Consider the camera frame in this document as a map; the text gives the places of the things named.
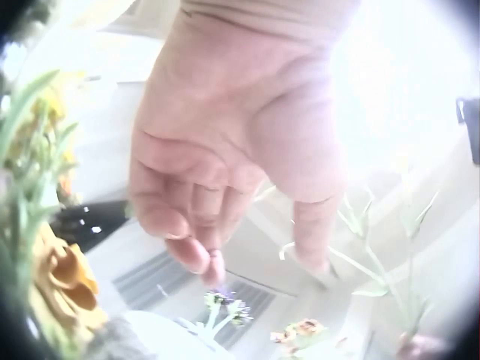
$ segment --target palm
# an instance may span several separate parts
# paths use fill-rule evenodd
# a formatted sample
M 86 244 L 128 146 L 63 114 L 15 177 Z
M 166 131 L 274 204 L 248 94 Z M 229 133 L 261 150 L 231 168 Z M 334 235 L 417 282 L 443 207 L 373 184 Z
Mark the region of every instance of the palm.
M 322 241 L 342 190 L 324 53 L 181 13 L 136 119 L 131 191 L 142 226 L 214 286 L 217 251 L 268 176 L 296 201 L 297 254 Z

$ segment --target green stem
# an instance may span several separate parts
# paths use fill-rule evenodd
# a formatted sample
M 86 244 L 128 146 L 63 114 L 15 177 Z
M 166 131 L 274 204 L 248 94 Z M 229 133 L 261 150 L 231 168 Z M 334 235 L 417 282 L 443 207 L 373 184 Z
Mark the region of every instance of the green stem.
M 215 320 L 220 312 L 220 307 L 222 304 L 215 304 L 215 306 L 211 309 L 210 315 L 208 316 L 207 325 L 205 325 L 205 329 L 212 330 L 213 326 L 215 325 Z
M 212 337 L 218 334 L 220 330 L 223 329 L 225 325 L 227 325 L 230 321 L 233 320 L 235 314 L 230 314 L 229 316 L 225 317 L 221 322 L 219 322 L 213 329 L 212 329 Z
M 385 284 L 384 280 L 378 276 L 376 273 L 374 273 L 372 270 L 370 269 L 367 269 L 365 266 L 363 266 L 362 264 L 359 264 L 357 263 L 355 260 L 351 259 L 350 257 L 346 256 L 345 254 L 343 254 L 342 252 L 338 251 L 338 250 L 335 250 L 333 249 L 332 247 L 328 247 L 328 249 L 330 250 L 330 252 L 336 256 L 338 256 L 339 258 L 345 260 L 346 262 L 348 262 L 350 265 L 353 265 L 354 267 L 356 267 L 357 269 L 359 269 L 360 271 L 364 272 L 365 274 L 367 274 L 368 276 L 370 276 L 373 280 L 375 280 L 376 282 L 378 282 L 379 284 Z
M 408 239 L 408 321 L 413 320 L 413 249 L 412 239 Z
M 382 274 L 382 278 L 384 280 L 384 283 L 387 285 L 388 290 L 393 295 L 393 297 L 394 297 L 394 299 L 395 299 L 395 301 L 398 305 L 398 308 L 400 309 L 400 312 L 402 313 L 404 326 L 408 327 L 408 314 L 407 314 L 407 311 L 405 309 L 405 305 L 402 301 L 402 298 L 400 297 L 400 294 L 398 293 L 398 291 L 397 291 L 396 287 L 393 285 L 393 283 L 390 281 L 389 276 L 388 276 L 384 266 L 382 265 L 382 263 L 378 259 L 377 255 L 375 255 L 372 248 L 369 245 L 367 245 L 365 247 L 365 250 L 366 250 L 367 254 L 370 256 L 370 258 L 372 259 L 375 266 L 377 267 L 378 271 Z

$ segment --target green leaf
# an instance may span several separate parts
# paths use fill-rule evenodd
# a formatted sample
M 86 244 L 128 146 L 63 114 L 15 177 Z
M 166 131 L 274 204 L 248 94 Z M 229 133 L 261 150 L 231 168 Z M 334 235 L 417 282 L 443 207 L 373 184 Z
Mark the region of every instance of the green leaf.
M 0 237 L 0 281 L 4 288 L 15 284 L 15 269 L 13 267 L 7 242 Z
M 415 316 L 415 320 L 412 324 L 412 328 L 408 332 L 408 334 L 413 337 L 420 328 L 420 323 L 423 317 L 429 312 L 431 309 L 431 304 L 428 299 L 424 299 L 423 302 L 420 304 L 417 316 Z
M 370 198 L 370 200 L 368 201 L 367 205 L 365 206 L 365 208 L 363 209 L 361 215 L 362 217 L 365 217 L 368 215 L 369 211 L 370 211 L 370 207 L 372 206 L 372 203 L 373 203 L 373 198 Z
M 411 238 L 416 237 L 416 235 L 420 231 L 420 226 L 422 225 L 423 221 L 425 220 L 425 217 L 427 216 L 427 213 L 432 208 L 433 203 L 434 203 L 435 199 L 437 198 L 437 196 L 438 196 L 438 192 L 435 193 L 435 195 L 432 197 L 432 199 L 430 200 L 430 203 L 427 205 L 427 207 L 425 209 L 423 209 L 423 211 L 420 213 L 420 215 L 418 215 L 417 218 L 415 219 L 415 225 L 414 225 L 414 228 L 413 228 L 413 232 L 410 235 Z
M 404 213 L 400 215 L 400 220 L 402 222 L 403 227 L 405 228 L 405 232 L 409 239 L 413 239 L 418 235 L 420 231 L 420 227 L 423 221 L 425 220 L 425 217 L 427 216 L 428 211 L 432 208 L 433 203 L 437 198 L 437 196 L 438 196 L 438 192 L 435 193 L 435 195 L 432 197 L 427 207 L 425 207 L 420 213 L 420 215 L 418 215 L 416 218 L 414 218 L 414 216 L 410 212 L 411 211 L 410 208 L 405 209 Z
M 15 189 L 15 191 L 17 194 L 10 206 L 11 254 L 14 265 L 19 261 L 20 251 L 23 247 L 22 238 L 28 221 L 27 200 L 22 191 L 19 189 Z
M 358 235 L 359 229 L 357 229 L 357 226 L 353 221 L 350 221 L 347 219 L 345 215 L 340 210 L 337 210 L 337 214 L 340 217 L 340 219 L 348 226 L 348 229 L 355 235 Z
M 386 294 L 388 294 L 388 286 L 378 283 L 369 283 L 367 286 L 352 293 L 352 295 L 367 296 L 369 298 L 381 298 Z
M 42 169 L 50 168 L 51 156 L 50 156 L 50 143 L 45 136 L 41 136 L 38 139 L 38 163 Z
M 64 131 L 62 131 L 62 133 L 60 133 L 55 143 L 56 150 L 54 155 L 54 161 L 59 161 L 61 156 L 65 153 L 65 151 L 68 148 L 68 145 L 70 144 L 70 137 L 73 135 L 77 127 L 78 127 L 78 123 L 75 122 L 67 126 L 67 128 Z
M 0 132 L 0 164 L 5 162 L 11 142 L 34 101 L 58 73 L 58 70 L 47 72 L 33 80 L 21 92 L 13 94 L 12 105 L 7 112 Z

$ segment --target artificial flower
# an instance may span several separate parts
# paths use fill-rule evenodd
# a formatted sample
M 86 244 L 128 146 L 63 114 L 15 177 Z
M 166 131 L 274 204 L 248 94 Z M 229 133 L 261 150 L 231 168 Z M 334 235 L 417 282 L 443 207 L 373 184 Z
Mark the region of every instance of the artificial flower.
M 97 304 L 97 284 L 84 255 L 78 246 L 58 239 L 44 223 L 34 245 L 34 258 L 35 286 L 30 299 L 34 311 L 47 323 L 80 331 L 88 340 L 107 316 Z
M 216 305 L 229 305 L 235 301 L 233 294 L 235 293 L 214 289 L 205 294 L 205 305 L 210 310 Z
M 308 319 L 299 321 L 294 326 L 297 333 L 302 336 L 312 336 L 322 332 L 325 329 L 324 326 L 318 321 Z
M 295 330 L 295 327 L 292 325 L 287 326 L 283 331 L 283 333 L 270 334 L 270 340 L 275 341 L 276 343 L 279 343 L 279 344 L 291 343 L 293 340 L 296 339 L 296 337 L 297 337 L 297 331 Z

